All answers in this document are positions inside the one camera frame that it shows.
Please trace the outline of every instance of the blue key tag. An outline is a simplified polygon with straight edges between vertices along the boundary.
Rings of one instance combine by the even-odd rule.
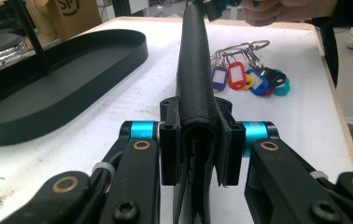
[[[264,94],[270,86],[269,81],[265,77],[261,76],[261,73],[259,73],[256,69],[248,69],[246,73],[255,79],[252,87],[249,88],[252,93],[255,95]]]
[[[214,67],[212,70],[212,88],[217,91],[223,91],[227,83],[227,69],[222,66]]]

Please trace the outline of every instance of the human hand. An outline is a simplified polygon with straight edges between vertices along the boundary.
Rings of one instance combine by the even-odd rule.
[[[275,21],[302,21],[317,17],[330,17],[337,0],[242,0],[243,15],[253,26],[270,25]]]

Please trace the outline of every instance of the zip tie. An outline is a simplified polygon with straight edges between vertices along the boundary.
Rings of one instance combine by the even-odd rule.
[[[106,162],[106,161],[97,162],[94,165],[94,167],[92,167],[92,173],[94,173],[96,169],[108,170],[110,172],[110,180],[113,179],[113,177],[115,176],[115,173],[116,173],[115,167],[113,167],[112,164],[110,164],[109,162]]]
[[[319,179],[319,178],[328,179],[328,176],[325,175],[325,173],[323,173],[322,171],[313,171],[310,173],[310,175],[313,176],[313,178],[315,179]]]

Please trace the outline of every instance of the cardboard box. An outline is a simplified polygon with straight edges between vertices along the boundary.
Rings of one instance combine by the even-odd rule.
[[[101,24],[95,0],[36,0],[36,4],[47,8],[62,41]]]
[[[42,35],[49,35],[55,32],[55,27],[46,6],[38,6],[36,0],[25,0],[25,7],[27,8],[31,19],[38,32]]]

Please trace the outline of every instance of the black leather cover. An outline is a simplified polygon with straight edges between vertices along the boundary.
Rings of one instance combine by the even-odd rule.
[[[176,97],[182,127],[181,177],[174,192],[174,223],[210,222],[209,185],[217,147],[218,111],[203,11],[186,8],[177,69]]]

